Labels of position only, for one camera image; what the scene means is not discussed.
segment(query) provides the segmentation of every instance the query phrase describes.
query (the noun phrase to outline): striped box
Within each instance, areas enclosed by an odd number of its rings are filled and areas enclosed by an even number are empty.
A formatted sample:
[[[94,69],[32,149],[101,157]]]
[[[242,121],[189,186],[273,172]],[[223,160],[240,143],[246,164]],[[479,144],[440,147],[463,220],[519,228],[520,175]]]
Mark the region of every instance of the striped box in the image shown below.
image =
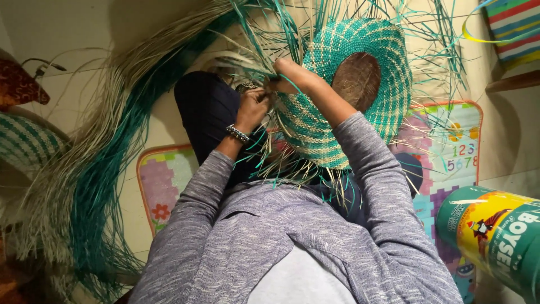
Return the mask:
[[[540,0],[497,0],[485,7],[495,40],[508,40],[540,28]],[[540,59],[540,34],[512,43],[497,43],[506,70]]]

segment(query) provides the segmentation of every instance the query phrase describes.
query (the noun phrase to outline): brown circular mold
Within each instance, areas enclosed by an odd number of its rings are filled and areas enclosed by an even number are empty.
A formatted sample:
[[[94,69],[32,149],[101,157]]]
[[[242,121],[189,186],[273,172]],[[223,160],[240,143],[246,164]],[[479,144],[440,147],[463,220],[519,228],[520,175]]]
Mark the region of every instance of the brown circular mold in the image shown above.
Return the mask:
[[[337,67],[332,79],[336,93],[364,113],[377,98],[381,68],[377,59],[366,52],[356,52]]]

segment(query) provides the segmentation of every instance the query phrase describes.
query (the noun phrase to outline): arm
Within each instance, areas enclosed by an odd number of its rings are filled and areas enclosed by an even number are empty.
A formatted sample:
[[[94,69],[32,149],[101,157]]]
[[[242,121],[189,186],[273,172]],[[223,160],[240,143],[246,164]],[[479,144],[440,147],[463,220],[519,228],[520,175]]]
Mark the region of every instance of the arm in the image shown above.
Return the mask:
[[[268,111],[264,90],[247,91],[234,126],[250,133]],[[193,175],[171,217],[150,247],[148,261],[130,303],[182,303],[184,291],[197,272],[204,245],[218,216],[219,203],[242,143],[226,136]]]
[[[433,293],[439,299],[444,299],[448,293],[461,298],[414,212],[400,164],[364,115],[316,74],[291,61],[276,61],[274,67],[310,97],[334,128],[334,136],[349,159],[369,211],[370,230],[366,233],[388,257],[386,263],[397,263],[411,276],[411,282],[425,293]],[[284,80],[270,83],[270,86],[288,93],[296,92]]]

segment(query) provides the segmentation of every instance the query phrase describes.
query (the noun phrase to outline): dark pants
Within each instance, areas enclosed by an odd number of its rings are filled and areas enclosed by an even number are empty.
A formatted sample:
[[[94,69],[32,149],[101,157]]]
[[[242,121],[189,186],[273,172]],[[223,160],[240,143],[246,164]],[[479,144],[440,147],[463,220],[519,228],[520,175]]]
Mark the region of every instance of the dark pants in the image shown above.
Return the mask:
[[[228,132],[225,128],[235,122],[240,107],[240,95],[216,74],[196,71],[185,75],[176,83],[174,98],[182,116],[187,137],[201,165],[210,152],[227,136]],[[265,142],[266,136],[263,129],[250,135],[252,144],[246,145],[240,151],[238,156],[240,161],[235,165],[226,189],[241,182],[257,180],[253,173],[258,171],[257,166],[261,162],[261,156],[256,153]],[[412,174],[407,173],[407,176],[416,189],[419,189],[422,183],[420,161],[405,153],[396,154],[396,158],[406,171],[412,172]],[[362,199],[361,191],[353,177],[353,174],[349,174],[342,178],[346,188],[344,200],[336,197],[335,193],[323,184],[309,187],[329,201],[330,205],[347,221],[365,226],[366,208],[359,208]],[[412,186],[409,188],[411,195],[414,196],[416,193],[414,188]],[[340,204],[339,200],[344,201],[345,204]]]

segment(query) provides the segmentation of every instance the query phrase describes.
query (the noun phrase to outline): paint can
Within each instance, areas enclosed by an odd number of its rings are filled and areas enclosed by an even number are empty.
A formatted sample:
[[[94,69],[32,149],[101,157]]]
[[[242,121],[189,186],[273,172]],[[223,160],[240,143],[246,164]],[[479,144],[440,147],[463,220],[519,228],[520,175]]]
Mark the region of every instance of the paint can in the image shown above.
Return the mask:
[[[444,200],[435,227],[443,241],[521,295],[527,304],[538,303],[540,201],[483,187],[463,187]]]

